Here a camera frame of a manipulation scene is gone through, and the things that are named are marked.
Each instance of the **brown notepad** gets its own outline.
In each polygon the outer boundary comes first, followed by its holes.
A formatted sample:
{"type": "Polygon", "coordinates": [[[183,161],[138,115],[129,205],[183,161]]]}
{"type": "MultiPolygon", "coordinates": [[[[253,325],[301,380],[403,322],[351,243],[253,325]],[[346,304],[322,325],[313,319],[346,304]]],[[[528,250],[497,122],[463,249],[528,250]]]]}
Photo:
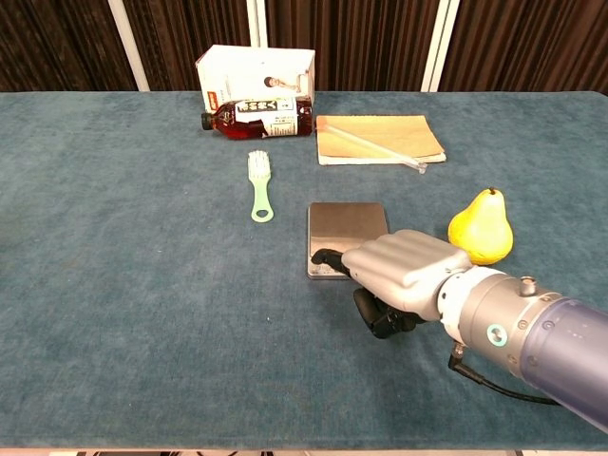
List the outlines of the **brown notepad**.
{"type": "Polygon", "coordinates": [[[430,130],[425,116],[317,116],[316,138],[319,164],[390,164],[398,158],[324,131],[339,128],[363,140],[385,146],[420,162],[444,162],[446,154],[430,130]]]}

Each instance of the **green toothbrush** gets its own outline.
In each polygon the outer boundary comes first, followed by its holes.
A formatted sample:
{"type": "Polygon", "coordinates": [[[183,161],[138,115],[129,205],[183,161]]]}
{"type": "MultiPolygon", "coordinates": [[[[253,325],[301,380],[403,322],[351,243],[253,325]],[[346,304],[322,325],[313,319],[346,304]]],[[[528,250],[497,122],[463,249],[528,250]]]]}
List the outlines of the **green toothbrush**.
{"type": "Polygon", "coordinates": [[[249,169],[249,181],[253,184],[255,192],[251,218],[259,223],[264,223],[271,220],[275,215],[268,201],[267,185],[270,180],[268,153],[263,150],[250,152],[247,167],[249,169]]]}

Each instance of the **clear straw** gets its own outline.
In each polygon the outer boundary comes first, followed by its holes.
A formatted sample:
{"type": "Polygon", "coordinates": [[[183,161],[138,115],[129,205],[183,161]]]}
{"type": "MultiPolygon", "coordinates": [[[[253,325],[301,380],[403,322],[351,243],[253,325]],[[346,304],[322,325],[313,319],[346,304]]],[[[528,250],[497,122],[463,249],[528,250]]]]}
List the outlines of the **clear straw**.
{"type": "Polygon", "coordinates": [[[402,155],[398,152],[395,152],[392,149],[389,149],[388,147],[385,147],[384,145],[376,144],[375,142],[366,140],[364,138],[360,138],[356,135],[353,135],[352,133],[349,133],[348,131],[344,131],[340,128],[336,128],[335,126],[331,126],[331,125],[324,125],[321,128],[321,130],[330,131],[330,132],[335,133],[336,135],[344,138],[345,140],[349,140],[349,141],[352,141],[353,143],[358,143],[360,145],[364,145],[366,147],[371,147],[372,149],[382,151],[385,154],[390,155],[391,157],[394,157],[395,159],[397,159],[399,161],[399,163],[405,164],[405,165],[409,166],[410,168],[417,169],[420,174],[425,174],[425,172],[427,171],[426,163],[417,161],[413,157],[410,157],[407,155],[402,155]]]}

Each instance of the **bottle label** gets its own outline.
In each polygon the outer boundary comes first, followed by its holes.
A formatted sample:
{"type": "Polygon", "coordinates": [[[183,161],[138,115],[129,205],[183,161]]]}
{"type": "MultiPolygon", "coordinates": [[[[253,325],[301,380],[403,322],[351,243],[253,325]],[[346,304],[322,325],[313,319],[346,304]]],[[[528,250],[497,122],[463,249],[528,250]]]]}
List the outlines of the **bottle label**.
{"type": "Polygon", "coordinates": [[[295,98],[245,100],[235,105],[237,122],[262,121],[267,136],[297,135],[295,98]]]}

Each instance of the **bottle cap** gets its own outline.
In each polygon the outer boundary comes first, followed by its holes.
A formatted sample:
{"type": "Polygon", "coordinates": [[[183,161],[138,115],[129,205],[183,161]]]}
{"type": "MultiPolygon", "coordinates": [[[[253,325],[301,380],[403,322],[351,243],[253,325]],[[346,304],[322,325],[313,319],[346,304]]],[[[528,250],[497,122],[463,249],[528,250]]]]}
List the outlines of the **bottle cap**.
{"type": "Polygon", "coordinates": [[[208,112],[203,112],[200,114],[200,125],[203,130],[213,130],[213,126],[211,125],[211,121],[213,120],[213,114],[208,112]]]}

